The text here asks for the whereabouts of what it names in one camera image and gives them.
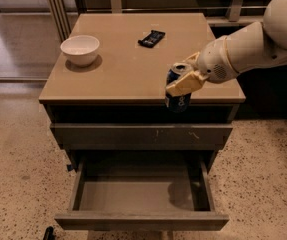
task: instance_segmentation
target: concrete floor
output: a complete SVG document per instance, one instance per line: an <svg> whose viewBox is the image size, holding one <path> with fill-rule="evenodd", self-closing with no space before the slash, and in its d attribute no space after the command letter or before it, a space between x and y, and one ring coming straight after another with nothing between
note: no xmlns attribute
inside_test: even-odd
<svg viewBox="0 0 287 240"><path fill-rule="evenodd" d="M9 39L4 42L3 35L0 47L9 54L9 64L0 59L0 74L46 76L59 52L50 16L0 15L0 22L4 19L9 29L0 24L0 31ZM11 41L14 26L21 28L15 45ZM29 55L26 38L39 42ZM13 46L21 47L25 55L13 52ZM42 63L33 61L30 52L44 56ZM17 59L11 60L11 54ZM31 70L25 56L30 58ZM42 87L0 84L0 240L43 239L48 226L54 227L57 240L159 239L155 232L64 231L54 221L56 213L68 208L75 173L67 171L69 161L57 147L38 103ZM216 210L228 214L230 221L219 232L174 232L175 240L287 239L287 121L234 121L232 125L231 137L209 175Z"/></svg>

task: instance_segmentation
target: drawer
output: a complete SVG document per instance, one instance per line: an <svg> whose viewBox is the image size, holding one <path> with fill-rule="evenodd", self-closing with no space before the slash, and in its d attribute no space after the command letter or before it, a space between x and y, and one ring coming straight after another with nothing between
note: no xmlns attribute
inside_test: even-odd
<svg viewBox="0 0 287 240"><path fill-rule="evenodd" d="M52 124L66 150L219 150L230 124Z"/></svg>
<svg viewBox="0 0 287 240"><path fill-rule="evenodd" d="M131 152L82 157L70 207L55 216L63 229L199 231L220 230L228 222L215 212L201 157Z"/></svg>

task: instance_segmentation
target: terrazzo floor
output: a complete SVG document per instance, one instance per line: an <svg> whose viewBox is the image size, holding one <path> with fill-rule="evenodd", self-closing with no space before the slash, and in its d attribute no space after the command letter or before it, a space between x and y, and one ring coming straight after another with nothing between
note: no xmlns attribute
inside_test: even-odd
<svg viewBox="0 0 287 240"><path fill-rule="evenodd" d="M53 31L50 18L42 21ZM45 64L50 68L54 62L50 56ZM160 239L157 232L64 231L55 222L54 215L68 208L75 172L67 171L67 156L38 103L42 87L0 84L0 240L43 239L48 226L56 240ZM209 174L216 210L230 221L219 232L173 232L173 239L287 240L287 121L232 125Z"/></svg>

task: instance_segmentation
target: bowl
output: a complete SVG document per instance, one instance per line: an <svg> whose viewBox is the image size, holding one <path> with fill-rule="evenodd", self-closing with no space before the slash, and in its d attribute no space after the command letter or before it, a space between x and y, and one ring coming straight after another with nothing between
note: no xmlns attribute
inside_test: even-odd
<svg viewBox="0 0 287 240"><path fill-rule="evenodd" d="M97 57L100 41L94 36L73 36L61 44L65 57L79 67L89 66Z"/></svg>

